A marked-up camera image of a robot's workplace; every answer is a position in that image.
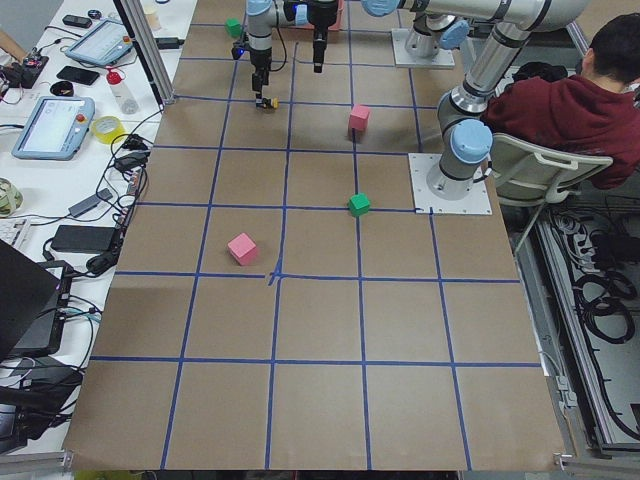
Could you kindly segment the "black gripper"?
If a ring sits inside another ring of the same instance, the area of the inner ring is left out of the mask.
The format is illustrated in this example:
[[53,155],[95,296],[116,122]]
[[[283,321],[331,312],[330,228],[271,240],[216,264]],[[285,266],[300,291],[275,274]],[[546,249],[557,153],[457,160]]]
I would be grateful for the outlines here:
[[263,87],[269,84],[269,74],[272,62],[272,49],[255,49],[249,48],[250,62],[254,67],[252,74],[252,91],[257,98],[266,98],[263,96]]
[[329,28],[337,21],[338,0],[307,1],[307,18],[313,26],[313,69],[323,71]]

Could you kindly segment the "green cube near arm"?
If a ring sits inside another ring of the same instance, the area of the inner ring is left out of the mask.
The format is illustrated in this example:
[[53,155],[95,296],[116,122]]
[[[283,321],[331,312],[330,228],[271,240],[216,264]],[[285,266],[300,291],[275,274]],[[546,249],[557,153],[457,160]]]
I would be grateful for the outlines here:
[[360,192],[349,198],[348,208],[353,217],[360,217],[369,212],[371,202],[365,193]]

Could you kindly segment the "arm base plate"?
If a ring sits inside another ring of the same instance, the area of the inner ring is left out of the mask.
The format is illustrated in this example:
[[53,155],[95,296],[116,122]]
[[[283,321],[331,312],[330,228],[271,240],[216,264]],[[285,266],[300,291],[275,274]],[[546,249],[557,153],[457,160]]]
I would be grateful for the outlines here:
[[417,214],[492,214],[486,182],[478,167],[471,179],[452,180],[440,169],[440,154],[410,153],[409,173]]
[[396,67],[431,70],[452,70],[455,67],[453,53],[441,49],[433,36],[407,28],[395,28],[391,35]]

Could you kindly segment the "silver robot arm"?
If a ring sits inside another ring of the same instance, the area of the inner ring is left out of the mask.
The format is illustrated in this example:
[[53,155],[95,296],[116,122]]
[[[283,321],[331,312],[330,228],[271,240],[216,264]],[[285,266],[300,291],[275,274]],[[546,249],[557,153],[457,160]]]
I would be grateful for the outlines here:
[[492,21],[493,29],[465,74],[464,81],[441,100],[438,119],[445,165],[453,154],[450,145],[454,128],[467,118],[478,118],[487,108],[489,97],[507,68],[526,45],[534,31],[554,31],[573,22],[586,8],[586,1],[365,1],[363,8],[371,16],[386,16],[396,10],[408,10],[416,17],[440,19],[453,16]]
[[325,51],[328,45],[329,28],[337,22],[338,1],[258,1],[246,2],[248,17],[244,33],[244,50],[250,54],[254,67],[252,90],[257,108],[275,110],[276,98],[263,96],[263,87],[269,84],[272,66],[272,30],[281,26],[313,26],[313,67],[315,73],[323,70]]

